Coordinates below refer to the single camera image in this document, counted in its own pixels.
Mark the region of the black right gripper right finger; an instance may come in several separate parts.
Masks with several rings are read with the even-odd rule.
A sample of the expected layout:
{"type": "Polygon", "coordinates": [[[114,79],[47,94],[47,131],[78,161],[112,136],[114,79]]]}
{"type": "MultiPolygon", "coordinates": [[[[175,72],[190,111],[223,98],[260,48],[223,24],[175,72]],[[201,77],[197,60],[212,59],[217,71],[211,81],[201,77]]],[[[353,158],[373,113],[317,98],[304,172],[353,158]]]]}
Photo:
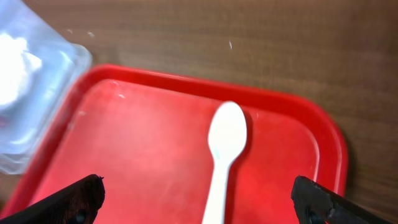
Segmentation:
{"type": "Polygon", "coordinates": [[[390,224],[304,176],[295,178],[291,199],[300,224],[390,224]]]}

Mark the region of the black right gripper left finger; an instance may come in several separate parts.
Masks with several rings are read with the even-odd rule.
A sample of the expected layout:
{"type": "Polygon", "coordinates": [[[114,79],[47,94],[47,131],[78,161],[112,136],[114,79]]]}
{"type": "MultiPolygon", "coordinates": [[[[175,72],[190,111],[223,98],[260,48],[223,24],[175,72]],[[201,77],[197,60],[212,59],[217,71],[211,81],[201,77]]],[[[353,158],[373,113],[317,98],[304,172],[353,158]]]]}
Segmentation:
{"type": "Polygon", "coordinates": [[[104,199],[103,178],[91,174],[1,219],[1,224],[92,224],[104,199]]]}

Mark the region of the white plastic spoon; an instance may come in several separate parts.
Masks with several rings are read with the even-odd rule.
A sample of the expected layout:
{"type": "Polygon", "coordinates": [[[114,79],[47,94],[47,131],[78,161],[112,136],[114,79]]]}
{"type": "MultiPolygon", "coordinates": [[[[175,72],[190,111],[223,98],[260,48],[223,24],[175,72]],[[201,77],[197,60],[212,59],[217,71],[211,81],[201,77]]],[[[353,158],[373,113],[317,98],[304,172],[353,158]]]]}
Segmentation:
{"type": "Polygon", "coordinates": [[[216,110],[208,132],[214,168],[202,224],[224,223],[229,170],[246,147],[248,128],[241,107],[225,101],[216,110]]]}

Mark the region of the white napkin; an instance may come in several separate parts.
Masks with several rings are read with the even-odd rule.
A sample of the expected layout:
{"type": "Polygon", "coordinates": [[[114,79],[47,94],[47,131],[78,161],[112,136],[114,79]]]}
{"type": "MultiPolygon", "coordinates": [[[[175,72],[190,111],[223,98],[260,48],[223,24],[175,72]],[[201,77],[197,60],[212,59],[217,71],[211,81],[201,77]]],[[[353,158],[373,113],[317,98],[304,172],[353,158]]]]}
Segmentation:
{"type": "Polygon", "coordinates": [[[1,33],[1,110],[20,100],[29,90],[42,60],[29,52],[27,40],[1,33]]]}

